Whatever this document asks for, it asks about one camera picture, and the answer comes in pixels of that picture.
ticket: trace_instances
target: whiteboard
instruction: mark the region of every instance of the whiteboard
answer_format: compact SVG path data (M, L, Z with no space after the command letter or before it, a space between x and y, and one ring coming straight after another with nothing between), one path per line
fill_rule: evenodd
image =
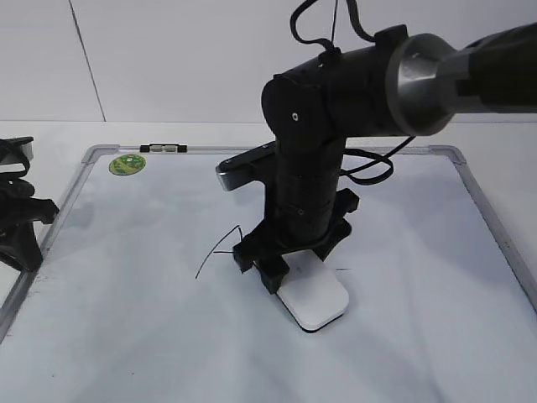
M229 255L195 280L261 219L261 185L223 192L222 154L147 155L126 177L115 156L89 165L0 345L6 401L534 402L535 313L445 156L398 155L355 189L327 260L350 306L315 334Z

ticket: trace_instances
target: black bracket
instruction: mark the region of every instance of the black bracket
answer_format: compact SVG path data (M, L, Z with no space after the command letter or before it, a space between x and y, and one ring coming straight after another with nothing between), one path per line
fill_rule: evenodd
M251 181L265 184L265 214L261 223L242 242L233 247L233 258L242 272L257 267L261 280L270 294L274 294L282 279L289 273L289 267L282 256L300 250L311 249L320 259L325 260L330 252L351 234L351 225L345 215L354 212L359 198L349 189L336 194L330 225L321 239L312 243L296 243L287 239L271 219L274 203L273 184L275 172L275 142L251 149L243 154L225 160L216 172L227 191L237 189Z
M34 187L20 179L29 170L31 137L0 140L0 165L22 164L24 170L0 174L0 261L20 271L36 271L43 255L34 221L51 224L58 207L51 200L34 199Z

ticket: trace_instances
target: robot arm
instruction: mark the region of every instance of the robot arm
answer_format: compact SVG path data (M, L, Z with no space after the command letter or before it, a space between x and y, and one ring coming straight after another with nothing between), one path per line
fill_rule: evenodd
M301 40L326 51L263 89L276 141L217 168L228 190L265 184L264 220L233 256L241 271L256 264L270 293L289 271L283 254L311 249L324 260L351 233L344 216L358 197L336 191L347 138L432 135L456 113L537 113L537 24L463 50L433 34L409 37L404 25L371 39L348 53Z

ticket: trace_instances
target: green sticker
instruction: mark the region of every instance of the green sticker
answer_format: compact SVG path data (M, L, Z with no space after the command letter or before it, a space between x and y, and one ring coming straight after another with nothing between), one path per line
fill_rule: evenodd
M122 155L117 157L108 166L108 170L114 175L128 176L141 171L145 167L145 158L142 155Z

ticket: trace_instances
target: cable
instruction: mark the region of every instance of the cable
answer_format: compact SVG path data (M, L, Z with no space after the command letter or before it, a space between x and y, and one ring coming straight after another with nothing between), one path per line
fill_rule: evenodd
M353 168L351 170L340 170L339 176L346 176L352 182L360 186L377 185L378 183L387 180L394 173L394 163L392 162L390 157L392 157L394 154L397 154L401 149L410 144L414 139L415 137L408 137L403 143L401 143L385 155L373 153L364 149L345 149L345 155L368 158L372 161L368 162L367 164L360 165L357 168ZM381 163L386 164L388 166L388 169L380 175L373 176L370 178L357 178L356 176L352 175Z
M351 25L354 29L354 32L362 38L363 40L366 40L367 42L375 43L375 38L368 34L362 27L362 24L360 23L360 16L358 14L358 5L356 4L356 0L346 0L347 1L347 8L349 10L349 18L351 19Z
M293 38L295 38L301 44L320 44L326 51L335 50L334 44L327 38L318 38L318 39L303 39L298 31L296 30L296 21L299 19L299 16L308 8L310 8L314 3L317 3L318 0L305 0L297 9L291 14L290 26L291 33Z
M339 0L336 0L334 3L334 17L332 18L332 35L330 41L334 44L334 39L336 37L336 22L337 22L337 6L339 5Z

